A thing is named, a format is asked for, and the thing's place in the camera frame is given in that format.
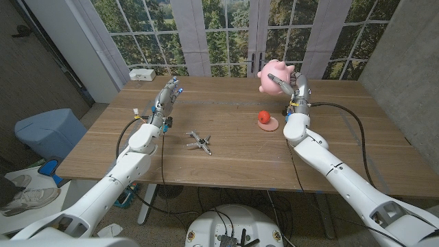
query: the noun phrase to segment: wooden table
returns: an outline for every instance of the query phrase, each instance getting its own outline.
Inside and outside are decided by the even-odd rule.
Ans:
[[[63,178],[99,180],[115,159],[115,146],[123,127],[154,100],[170,77],[153,82],[129,82],[58,168]],[[163,173],[171,185],[233,187],[242,189],[300,190],[287,148],[281,111],[286,95],[259,92],[258,79],[179,77],[185,89],[174,104],[174,123],[165,135]],[[376,186],[394,196],[439,197],[439,176],[405,140],[399,129],[354,81],[310,80],[312,102],[341,104],[362,120],[366,132],[369,170]],[[274,132],[257,125],[260,110],[279,120]],[[338,108],[319,106],[310,111],[311,129],[329,143],[329,150],[366,177],[357,122]],[[197,130],[211,134],[212,156],[186,146],[194,139],[185,134]],[[132,128],[124,136],[128,137]],[[152,157],[149,171],[138,182],[162,183],[160,152]],[[325,178],[294,154],[305,191],[335,192]]]

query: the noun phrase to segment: blue trash can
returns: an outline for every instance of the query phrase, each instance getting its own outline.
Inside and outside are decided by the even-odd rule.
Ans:
[[[66,158],[85,135],[87,129],[71,109],[51,110],[15,124],[15,136],[48,159],[51,156]]]

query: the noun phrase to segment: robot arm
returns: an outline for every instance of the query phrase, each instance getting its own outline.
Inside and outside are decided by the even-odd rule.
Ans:
[[[174,77],[156,98],[156,110],[148,117],[128,141],[128,147],[117,157],[114,168],[72,207],[30,224],[12,240],[43,237],[90,237],[97,224],[108,212],[117,197],[133,181],[150,168],[157,145],[154,140],[163,133],[165,119],[172,111],[182,89],[176,91],[178,81]]]
[[[309,129],[308,107],[311,91],[307,80],[299,73],[295,73],[295,78],[294,86],[298,90],[290,102],[283,134],[299,157],[325,176],[366,226],[385,233],[406,246],[415,246],[426,236],[437,232],[439,219],[436,216],[381,193],[328,151],[328,143]],[[281,88],[283,84],[287,84],[276,78],[273,81],[281,85]],[[400,246],[380,233],[370,232],[381,246]]]

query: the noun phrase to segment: wire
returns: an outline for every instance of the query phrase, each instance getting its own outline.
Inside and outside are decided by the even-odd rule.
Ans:
[[[188,214],[188,213],[196,213],[197,215],[200,215],[200,213],[198,213],[197,211],[184,211],[184,212],[176,212],[176,213],[174,213],[172,211],[168,212],[168,211],[156,208],[156,207],[152,206],[151,204],[147,203],[141,196],[139,196],[136,192],[134,192],[134,190],[131,189],[129,186],[128,186],[128,189],[132,193],[134,193],[134,195],[137,197],[137,199],[139,199],[143,204],[145,204],[146,206],[152,208],[153,210],[159,211],[161,213],[168,213],[170,215],[183,215],[183,214]]]
[[[211,209],[211,210],[208,210],[208,211],[221,213],[222,215],[224,215],[224,216],[226,216],[226,217],[228,218],[228,221],[230,221],[230,224],[232,225],[232,234],[231,234],[231,237],[233,237],[233,235],[235,234],[235,229],[233,228],[233,223],[232,223],[232,220],[230,219],[230,217],[228,217],[225,213],[222,213],[222,212],[220,212],[220,211],[218,211],[218,210],[213,210],[213,209]]]
[[[215,209],[215,211],[217,211],[217,214],[218,214],[219,218],[221,219],[222,224],[224,224],[224,228],[226,229],[225,235],[227,236],[227,226],[226,226],[226,223],[224,222],[224,220],[222,219],[220,213],[218,212],[217,207],[214,207],[214,209]]]
[[[135,121],[139,120],[138,118],[135,118],[133,120],[131,120],[126,126],[125,128],[122,130],[121,134],[119,135],[119,139],[117,140],[117,145],[116,145],[116,158],[119,157],[119,145],[121,143],[123,134],[125,134],[125,131],[128,129],[128,127],[130,127],[132,125],[132,123],[134,123]]]
[[[267,191],[267,194],[268,194],[268,198],[270,199],[270,202],[272,203],[272,207],[273,207],[273,211],[274,211],[274,216],[276,217],[276,223],[279,226],[279,220],[277,218],[277,213],[276,213],[276,209],[274,208],[274,203],[273,203],[272,197],[270,196],[270,192],[269,191]]]
[[[165,202],[166,202],[166,210],[169,212],[169,207],[167,205],[167,190],[166,190],[166,184],[165,184],[165,177],[163,176],[163,150],[165,149],[165,133],[163,133],[163,140],[162,140],[162,181],[163,181],[163,189],[165,190]]]
[[[375,185],[372,182],[372,178],[370,177],[370,174],[369,174],[368,160],[367,160],[367,156],[366,156],[366,140],[364,138],[363,124],[361,123],[360,119],[357,117],[357,115],[353,111],[347,109],[344,106],[340,106],[339,104],[328,103],[328,102],[315,102],[315,103],[311,103],[311,107],[314,107],[314,106],[334,106],[334,107],[338,107],[338,108],[340,108],[342,110],[345,110],[347,113],[351,114],[355,118],[355,120],[357,120],[357,123],[358,123],[358,126],[359,126],[359,131],[361,132],[361,150],[363,152],[364,170],[366,171],[366,175],[368,177],[370,185],[372,185],[376,189]]]
[[[379,233],[379,234],[381,234],[381,235],[383,235],[383,236],[385,236],[385,237],[387,237],[387,238],[389,238],[389,239],[395,241],[397,244],[401,245],[402,247],[406,247],[406,246],[405,246],[403,243],[401,243],[399,240],[397,240],[397,239],[395,239],[394,237],[389,236],[389,235],[387,235],[387,234],[385,234],[385,233],[383,233],[383,232],[381,232],[381,231],[379,231],[379,230],[377,230],[377,229],[375,229],[375,228],[372,228],[372,227],[366,226],[365,224],[360,224],[360,223],[356,223],[356,222],[353,222],[353,221],[350,221],[350,220],[346,220],[346,219],[343,219],[343,218],[340,218],[340,217],[332,216],[330,213],[325,212],[325,211],[319,209],[316,205],[314,205],[314,204],[309,200],[308,195],[307,195],[307,193],[305,192],[305,190],[303,189],[302,183],[300,182],[299,175],[298,175],[298,172],[297,172],[297,169],[296,169],[296,164],[294,163],[293,152],[291,151],[291,148],[289,147],[288,140],[287,140],[287,146],[288,146],[289,153],[291,154],[291,161],[292,161],[292,163],[293,163],[294,171],[296,172],[296,177],[297,177],[297,181],[298,181],[298,183],[299,183],[299,186],[300,186],[300,188],[302,189],[303,194],[305,195],[305,197],[306,197],[308,203],[309,203],[309,204],[310,204],[315,210],[317,210],[317,211],[319,211],[319,212],[321,212],[321,213],[324,213],[324,214],[326,214],[326,215],[329,215],[329,216],[331,216],[331,217],[333,217],[333,218],[335,218],[335,219],[337,219],[337,220],[341,220],[341,221],[344,221],[344,222],[348,222],[348,223],[351,223],[351,224],[355,224],[355,225],[358,225],[358,226],[361,226],[361,227],[367,228],[367,229],[369,229],[369,230],[371,230],[371,231],[374,231],[374,232],[376,232],[376,233]]]
[[[200,199],[200,188],[198,187],[198,202],[200,203],[201,213],[204,213],[203,204]]]

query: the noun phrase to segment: wall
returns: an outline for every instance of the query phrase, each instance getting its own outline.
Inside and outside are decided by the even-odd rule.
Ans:
[[[96,102],[110,103],[117,89],[65,1],[26,1]]]
[[[359,81],[439,174],[438,27],[439,2],[401,0]]]

